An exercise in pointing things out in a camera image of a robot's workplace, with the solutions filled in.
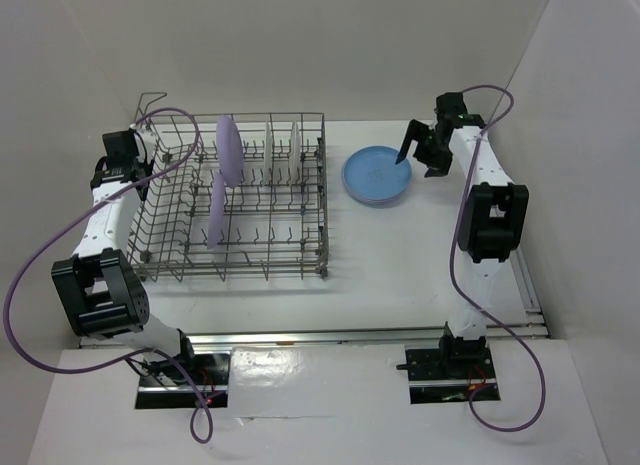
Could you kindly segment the pink plate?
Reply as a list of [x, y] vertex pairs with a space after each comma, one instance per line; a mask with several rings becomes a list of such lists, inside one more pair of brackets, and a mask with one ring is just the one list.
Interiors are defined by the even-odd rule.
[[366, 197], [361, 196], [353, 196], [353, 199], [361, 204], [371, 207], [388, 207], [394, 206], [401, 200], [401, 196], [394, 196], [387, 199], [373, 200]]

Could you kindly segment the small purple plate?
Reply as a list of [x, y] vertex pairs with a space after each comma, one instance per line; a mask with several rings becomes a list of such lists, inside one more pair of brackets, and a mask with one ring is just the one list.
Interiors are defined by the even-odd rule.
[[207, 231], [207, 248], [213, 250], [223, 237], [226, 186], [219, 171], [213, 174]]

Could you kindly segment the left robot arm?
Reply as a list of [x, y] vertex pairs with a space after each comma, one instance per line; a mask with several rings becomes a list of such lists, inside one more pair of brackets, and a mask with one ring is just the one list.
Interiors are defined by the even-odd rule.
[[193, 347], [184, 332], [151, 314], [143, 283], [126, 257], [129, 232], [149, 186], [114, 196], [150, 176], [154, 162], [133, 129], [107, 133], [102, 140], [106, 155], [90, 182], [93, 203], [102, 207], [89, 217], [71, 257], [53, 264], [54, 286], [77, 336], [159, 349], [167, 353], [163, 374], [176, 384], [187, 383], [197, 372]]

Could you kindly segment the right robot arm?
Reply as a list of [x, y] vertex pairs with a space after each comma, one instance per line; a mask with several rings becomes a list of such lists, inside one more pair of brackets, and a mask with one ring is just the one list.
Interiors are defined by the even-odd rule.
[[409, 122], [395, 163], [402, 163], [415, 144], [413, 157], [426, 166], [427, 178], [447, 176], [455, 162], [464, 172], [449, 257], [451, 283], [460, 299], [436, 354], [440, 372], [457, 377], [471, 364], [469, 351], [485, 346], [496, 275], [520, 245], [529, 191], [498, 161], [488, 137], [496, 122], [469, 112], [462, 91], [438, 96], [434, 117], [432, 125]]

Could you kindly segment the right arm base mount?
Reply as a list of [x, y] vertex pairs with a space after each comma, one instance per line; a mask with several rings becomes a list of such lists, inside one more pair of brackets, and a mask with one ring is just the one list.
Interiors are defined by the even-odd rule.
[[406, 374], [413, 405], [464, 403], [472, 393], [476, 393], [474, 400], [478, 402], [501, 400], [488, 348], [470, 363], [448, 364], [444, 364], [438, 349], [407, 348], [404, 362], [395, 368]]

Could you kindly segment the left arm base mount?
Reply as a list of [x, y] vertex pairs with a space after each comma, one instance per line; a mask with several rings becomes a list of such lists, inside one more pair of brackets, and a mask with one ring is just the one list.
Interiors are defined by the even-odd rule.
[[[185, 365], [192, 381], [210, 409], [228, 406], [229, 351], [196, 354]], [[193, 409], [199, 401], [188, 382], [171, 365], [154, 367], [141, 360], [130, 360], [130, 367], [139, 377], [135, 408], [137, 410]]]

